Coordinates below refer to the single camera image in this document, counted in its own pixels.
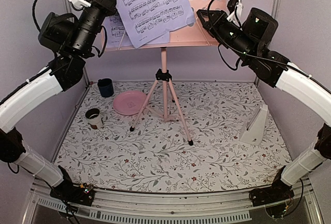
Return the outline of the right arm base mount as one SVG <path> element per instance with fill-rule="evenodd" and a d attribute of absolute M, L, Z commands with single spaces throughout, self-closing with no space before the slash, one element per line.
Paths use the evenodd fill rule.
<path fill-rule="evenodd" d="M 272 183 L 265 188 L 255 188 L 249 192 L 249 199 L 253 206 L 261 206 L 294 197 L 291 186 L 282 181 Z"/>

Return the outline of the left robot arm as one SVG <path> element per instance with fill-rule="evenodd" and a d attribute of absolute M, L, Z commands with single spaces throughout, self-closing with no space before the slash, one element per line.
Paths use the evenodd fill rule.
<path fill-rule="evenodd" d="M 77 189 L 70 177 L 33 149 L 25 146 L 16 124 L 49 98 L 65 92 L 83 77 L 87 58 L 93 57 L 96 36 L 105 31 L 106 17 L 116 14 L 116 0 L 68 0 L 80 11 L 57 15 L 49 13 L 37 25 L 39 43 L 54 58 L 35 76 L 27 79 L 1 101 L 1 160 L 14 163 L 56 187 L 65 200 L 73 200 Z"/>

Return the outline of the pink music stand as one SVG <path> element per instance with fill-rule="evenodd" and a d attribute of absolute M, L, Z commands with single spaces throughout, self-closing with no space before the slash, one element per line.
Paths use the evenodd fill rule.
<path fill-rule="evenodd" d="M 217 41 L 211 38 L 207 31 L 202 27 L 202 24 L 199 21 L 196 13 L 196 11 L 200 8 L 206 7 L 208 5 L 208 2 L 209 0 L 189 0 L 190 6 L 194 13 L 195 23 L 192 26 L 186 26 L 170 32 L 169 43 L 171 45 L 169 47 L 215 46 L 217 44 Z M 152 88 L 146 95 L 146 99 L 138 114 L 136 114 L 136 118 L 130 127 L 130 131 L 135 130 L 136 124 L 139 121 L 139 118 L 143 111 L 147 108 L 149 99 L 153 94 L 157 83 L 161 81 L 163 86 L 163 112 L 157 112 L 157 115 L 159 115 L 164 121 L 171 121 L 175 119 L 173 116 L 170 115 L 168 109 L 168 97 L 171 96 L 173 103 L 175 103 L 177 106 L 178 116 L 182 121 L 183 128 L 188 138 L 188 143 L 189 145 L 192 145 L 193 141 L 187 128 L 182 110 L 180 108 L 178 97 L 175 93 L 175 89 L 172 83 L 172 77 L 167 69 L 167 48 L 168 47 L 160 48 L 162 66 L 156 73 L 156 79 L 153 82 Z"/>

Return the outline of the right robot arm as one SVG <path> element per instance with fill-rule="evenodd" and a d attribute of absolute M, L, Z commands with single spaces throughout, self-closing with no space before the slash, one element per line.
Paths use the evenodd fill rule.
<path fill-rule="evenodd" d="M 242 66 L 249 67 L 269 86 L 298 99 L 324 121 L 316 143 L 277 172 L 267 196 L 279 201 L 300 178 L 330 159 L 330 91 L 284 55 L 268 48 L 278 22 L 263 10 L 251 8 L 242 27 L 228 21 L 223 10 L 200 9 L 197 16 L 220 45 L 239 56 Z"/>

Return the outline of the white metronome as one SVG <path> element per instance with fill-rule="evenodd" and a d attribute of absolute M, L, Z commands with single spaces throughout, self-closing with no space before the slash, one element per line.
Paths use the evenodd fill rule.
<path fill-rule="evenodd" d="M 260 145 L 264 136 L 268 106 L 259 104 L 254 113 L 247 118 L 240 130 L 239 140 L 250 145 Z"/>

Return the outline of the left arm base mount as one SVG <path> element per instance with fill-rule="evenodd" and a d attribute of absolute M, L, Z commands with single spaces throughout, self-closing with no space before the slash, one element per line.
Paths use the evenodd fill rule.
<path fill-rule="evenodd" d="M 70 203 L 91 206 L 95 197 L 93 185 L 75 185 L 67 171 L 61 166 L 58 167 L 63 174 L 63 181 L 56 187 L 52 186 L 50 196 Z"/>

